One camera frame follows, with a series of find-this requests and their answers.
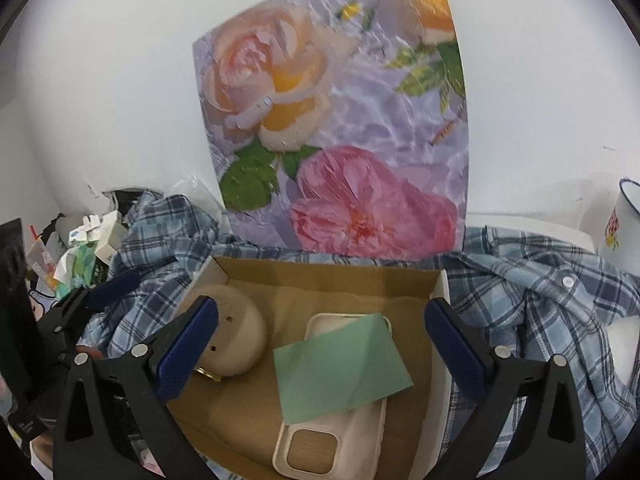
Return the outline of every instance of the green sticky note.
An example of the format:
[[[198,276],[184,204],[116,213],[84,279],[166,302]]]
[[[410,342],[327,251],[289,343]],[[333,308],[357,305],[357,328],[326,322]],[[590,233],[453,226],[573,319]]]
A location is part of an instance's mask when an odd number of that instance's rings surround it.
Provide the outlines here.
[[[413,386],[382,314],[273,351],[282,418],[299,424]]]

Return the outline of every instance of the shirt button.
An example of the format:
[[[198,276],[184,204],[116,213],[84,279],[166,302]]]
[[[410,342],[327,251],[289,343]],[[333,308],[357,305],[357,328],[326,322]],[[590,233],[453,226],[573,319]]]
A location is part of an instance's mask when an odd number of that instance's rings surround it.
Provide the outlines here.
[[[575,285],[575,280],[571,277],[571,276],[565,276],[562,279],[562,284],[566,287],[566,288],[573,288]]]

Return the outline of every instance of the dark blue cup rim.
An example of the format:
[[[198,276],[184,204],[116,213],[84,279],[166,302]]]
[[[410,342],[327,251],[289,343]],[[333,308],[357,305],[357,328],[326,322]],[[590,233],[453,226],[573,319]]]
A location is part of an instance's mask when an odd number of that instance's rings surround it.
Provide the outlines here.
[[[622,196],[625,197],[626,203],[628,203],[631,206],[631,209],[633,209],[636,214],[640,216],[640,211],[638,211],[638,208],[634,205],[634,203],[629,200],[629,197],[626,195],[625,190],[622,187],[622,185],[626,184],[627,182],[633,184],[638,188],[640,188],[640,184],[638,184],[635,180],[631,180],[630,178],[621,178],[618,184],[620,186],[620,193],[622,193]]]

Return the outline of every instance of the floral poster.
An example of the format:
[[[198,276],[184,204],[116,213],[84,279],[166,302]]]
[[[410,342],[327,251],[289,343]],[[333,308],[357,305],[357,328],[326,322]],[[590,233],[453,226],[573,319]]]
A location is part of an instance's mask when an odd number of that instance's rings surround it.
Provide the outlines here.
[[[399,260],[462,247],[466,95],[447,0],[269,0],[193,50],[236,235]]]

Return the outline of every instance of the blue plaid fabric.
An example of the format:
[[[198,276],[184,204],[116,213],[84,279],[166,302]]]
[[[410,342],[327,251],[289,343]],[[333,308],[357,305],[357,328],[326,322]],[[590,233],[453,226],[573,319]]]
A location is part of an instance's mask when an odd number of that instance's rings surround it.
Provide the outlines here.
[[[453,308],[492,346],[505,345],[517,356],[545,361],[556,353],[565,355],[584,420],[586,478],[594,478],[607,465],[638,418],[639,355],[627,388],[613,371],[605,328],[639,313],[640,280],[565,242],[511,230],[469,228],[462,253],[439,254],[417,264],[260,248],[220,232],[217,223],[185,197],[158,198],[148,192],[128,221],[132,229],[110,275],[125,268],[138,270],[145,275],[142,286],[96,315],[80,342],[109,357],[121,355],[170,320],[208,256],[446,269]],[[519,400],[514,404],[482,473],[500,463],[523,406]],[[441,453],[473,408],[454,384]],[[237,478],[219,466],[212,468],[221,480]]]

